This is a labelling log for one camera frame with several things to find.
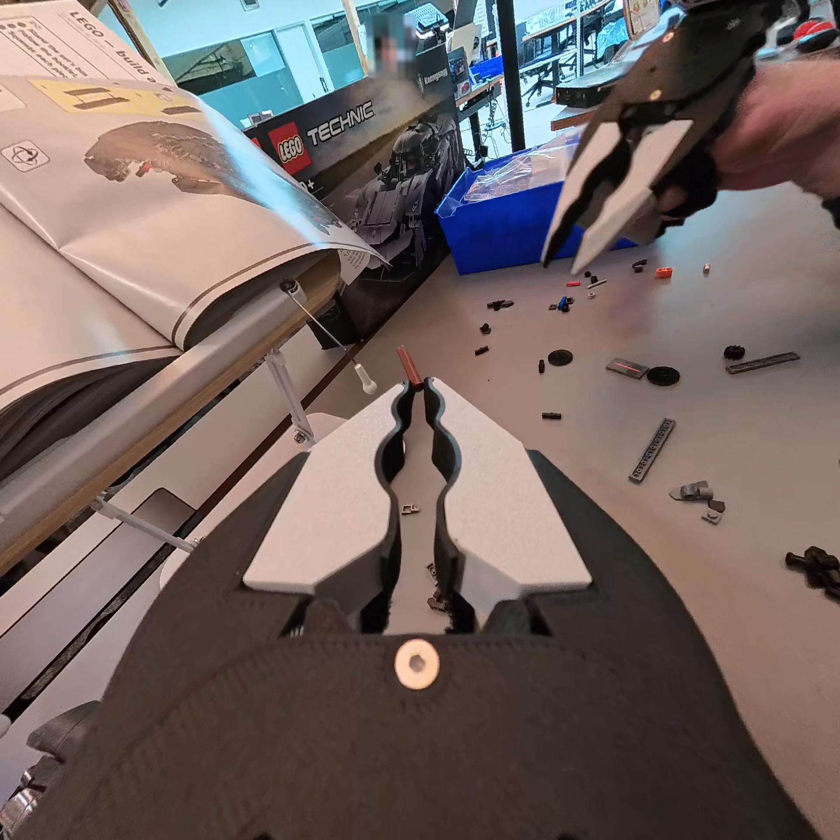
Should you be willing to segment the white book stand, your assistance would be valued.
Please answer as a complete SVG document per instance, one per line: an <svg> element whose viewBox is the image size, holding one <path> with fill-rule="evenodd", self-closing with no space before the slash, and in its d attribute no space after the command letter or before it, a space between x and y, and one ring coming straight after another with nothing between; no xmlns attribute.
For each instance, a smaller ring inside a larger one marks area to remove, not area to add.
<svg viewBox="0 0 840 840"><path fill-rule="evenodd" d="M289 296L268 289L231 322L59 443L2 489L2 572L84 510L81 527L2 595L2 734L89 637L181 545L201 501L157 485L102 501L115 481L305 323L340 283L337 256L300 273Z"/></svg>

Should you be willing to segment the black lego connector assembly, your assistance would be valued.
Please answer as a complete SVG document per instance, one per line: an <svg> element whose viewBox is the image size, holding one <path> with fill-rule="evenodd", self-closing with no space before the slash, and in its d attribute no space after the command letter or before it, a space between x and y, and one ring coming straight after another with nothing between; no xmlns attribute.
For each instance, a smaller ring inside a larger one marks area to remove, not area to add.
<svg viewBox="0 0 840 840"><path fill-rule="evenodd" d="M836 556L811 546L803 555L788 552L784 562L788 568L802 572L809 587L839 602L839 560Z"/></svg>

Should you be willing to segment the long grey studded lego plate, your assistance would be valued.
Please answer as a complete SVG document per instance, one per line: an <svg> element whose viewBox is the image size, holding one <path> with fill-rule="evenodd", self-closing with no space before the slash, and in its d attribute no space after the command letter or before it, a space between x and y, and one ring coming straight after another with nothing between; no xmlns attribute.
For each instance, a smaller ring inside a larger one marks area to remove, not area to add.
<svg viewBox="0 0 840 840"><path fill-rule="evenodd" d="M638 485L645 480L645 478L648 475L648 472L650 471L651 467L656 461L656 458L658 457L662 448L665 446L666 442L669 439L669 436L675 430L676 426L676 420L674 420L673 418L663 418L662 422L657 427L656 432L647 444L643 454L641 455L640 459L635 465L635 468L629 474L629 481Z"/></svg>

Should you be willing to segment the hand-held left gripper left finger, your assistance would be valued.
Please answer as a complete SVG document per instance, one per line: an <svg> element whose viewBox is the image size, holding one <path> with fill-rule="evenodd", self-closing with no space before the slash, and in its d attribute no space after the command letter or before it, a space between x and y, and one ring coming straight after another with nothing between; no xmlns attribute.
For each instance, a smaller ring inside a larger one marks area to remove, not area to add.
<svg viewBox="0 0 840 840"><path fill-rule="evenodd" d="M414 389L395 385L316 443L245 572L258 592L331 600L382 632L402 562L400 505Z"/></svg>

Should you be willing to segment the clear plastic parts bags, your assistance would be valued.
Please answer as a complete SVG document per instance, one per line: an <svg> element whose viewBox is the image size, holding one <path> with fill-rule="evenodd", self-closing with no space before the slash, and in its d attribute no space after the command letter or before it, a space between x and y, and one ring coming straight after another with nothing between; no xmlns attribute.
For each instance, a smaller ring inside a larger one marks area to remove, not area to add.
<svg viewBox="0 0 840 840"><path fill-rule="evenodd" d="M485 167L465 190L463 202L481 203L564 182L577 143L541 146L513 155L495 168Z"/></svg>

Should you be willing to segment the dark lego car model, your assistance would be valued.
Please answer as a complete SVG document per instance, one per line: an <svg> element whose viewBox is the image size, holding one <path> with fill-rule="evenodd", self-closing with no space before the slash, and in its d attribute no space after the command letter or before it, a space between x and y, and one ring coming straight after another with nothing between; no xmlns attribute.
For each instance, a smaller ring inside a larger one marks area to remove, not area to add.
<svg viewBox="0 0 840 840"><path fill-rule="evenodd" d="M100 700L90 700L64 711L33 730L27 746L38 753L38 761L20 777L15 792L1 808L1 838L15 838L21 826L55 786L63 768L87 736Z"/></svg>

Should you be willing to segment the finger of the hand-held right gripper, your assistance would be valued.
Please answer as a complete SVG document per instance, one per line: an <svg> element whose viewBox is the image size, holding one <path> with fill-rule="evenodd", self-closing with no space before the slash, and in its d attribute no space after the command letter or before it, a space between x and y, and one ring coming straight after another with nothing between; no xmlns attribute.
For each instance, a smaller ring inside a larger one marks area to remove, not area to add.
<svg viewBox="0 0 840 840"><path fill-rule="evenodd" d="M598 217L602 204L622 183L632 149L620 124L594 120L581 137L574 160L563 182L542 246L541 262L547 267L577 224L591 209Z"/></svg>
<svg viewBox="0 0 840 840"><path fill-rule="evenodd" d="M658 219L653 187L692 126L691 120L675 120L646 131L627 173L605 198L598 215L585 230L571 274L580 274L621 238L640 244L653 237Z"/></svg>

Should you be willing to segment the printed white instruction sheet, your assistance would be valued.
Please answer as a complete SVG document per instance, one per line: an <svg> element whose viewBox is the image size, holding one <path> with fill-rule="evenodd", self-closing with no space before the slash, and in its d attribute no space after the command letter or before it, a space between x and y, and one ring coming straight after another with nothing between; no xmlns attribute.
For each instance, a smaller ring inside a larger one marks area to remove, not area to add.
<svg viewBox="0 0 840 840"><path fill-rule="evenodd" d="M1 75L172 83L167 72L75 1L3 4Z"/></svg>

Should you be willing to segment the person's right hand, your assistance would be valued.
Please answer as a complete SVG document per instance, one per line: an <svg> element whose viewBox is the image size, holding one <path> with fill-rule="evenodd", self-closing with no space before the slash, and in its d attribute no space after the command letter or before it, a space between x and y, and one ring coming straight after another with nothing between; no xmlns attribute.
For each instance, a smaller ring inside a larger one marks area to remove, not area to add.
<svg viewBox="0 0 840 840"><path fill-rule="evenodd" d="M824 201L839 197L839 62L766 64L711 151L718 184L745 192L791 182Z"/></svg>

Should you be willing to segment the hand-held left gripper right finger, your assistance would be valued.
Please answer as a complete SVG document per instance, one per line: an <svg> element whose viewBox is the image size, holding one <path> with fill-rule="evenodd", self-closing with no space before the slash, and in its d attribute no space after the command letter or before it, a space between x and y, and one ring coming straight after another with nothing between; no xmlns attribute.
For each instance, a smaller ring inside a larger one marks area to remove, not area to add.
<svg viewBox="0 0 840 840"><path fill-rule="evenodd" d="M456 628L502 602L581 592L592 574L524 444L441 379L424 383L436 501L434 563Z"/></svg>

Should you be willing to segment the black flat case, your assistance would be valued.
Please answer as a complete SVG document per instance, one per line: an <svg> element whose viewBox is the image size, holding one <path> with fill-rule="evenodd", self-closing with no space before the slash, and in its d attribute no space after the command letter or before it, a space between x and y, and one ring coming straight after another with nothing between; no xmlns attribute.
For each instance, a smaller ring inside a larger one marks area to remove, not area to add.
<svg viewBox="0 0 840 840"><path fill-rule="evenodd" d="M554 101L573 109L592 109L609 95L618 81L625 77L632 64L620 62L587 72L555 88Z"/></svg>

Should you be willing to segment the black lego set box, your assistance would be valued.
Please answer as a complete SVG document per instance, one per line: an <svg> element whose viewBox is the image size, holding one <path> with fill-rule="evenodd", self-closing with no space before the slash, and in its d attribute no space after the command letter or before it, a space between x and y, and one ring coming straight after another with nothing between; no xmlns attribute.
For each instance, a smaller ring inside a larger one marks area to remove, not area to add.
<svg viewBox="0 0 840 840"><path fill-rule="evenodd" d="M369 338L449 252L436 211L466 161L448 69L366 77L246 135L376 251L317 313Z"/></svg>

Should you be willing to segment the blue plastic bin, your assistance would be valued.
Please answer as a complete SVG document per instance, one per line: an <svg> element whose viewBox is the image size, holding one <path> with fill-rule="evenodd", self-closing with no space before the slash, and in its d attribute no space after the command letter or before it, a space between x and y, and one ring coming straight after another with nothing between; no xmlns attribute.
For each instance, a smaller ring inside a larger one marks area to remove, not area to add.
<svg viewBox="0 0 840 840"><path fill-rule="evenodd" d="M463 202L467 187L481 170L495 168L515 154L489 161L477 171L466 170L437 207L437 219L461 275L541 260L543 242L564 182L481 203Z"/></svg>

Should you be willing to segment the dark grey flat lego beam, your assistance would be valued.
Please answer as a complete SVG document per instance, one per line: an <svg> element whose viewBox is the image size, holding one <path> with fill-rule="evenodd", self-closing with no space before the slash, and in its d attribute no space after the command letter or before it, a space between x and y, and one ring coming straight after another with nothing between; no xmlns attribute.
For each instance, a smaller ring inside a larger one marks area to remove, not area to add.
<svg viewBox="0 0 840 840"><path fill-rule="evenodd" d="M780 366L783 364L797 362L800 359L801 356L798 353L788 351L783 353L775 353L758 359L738 361L734 364L726 365L724 370L730 375L741 375L754 371L767 370L769 368Z"/></svg>

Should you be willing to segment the open instruction book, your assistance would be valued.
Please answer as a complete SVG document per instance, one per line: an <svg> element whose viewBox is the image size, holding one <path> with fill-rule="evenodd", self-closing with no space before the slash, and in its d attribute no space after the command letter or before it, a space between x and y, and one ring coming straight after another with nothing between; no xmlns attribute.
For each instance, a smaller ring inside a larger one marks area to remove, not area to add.
<svg viewBox="0 0 840 840"><path fill-rule="evenodd" d="M379 254L190 94L2 77L1 477L322 250Z"/></svg>

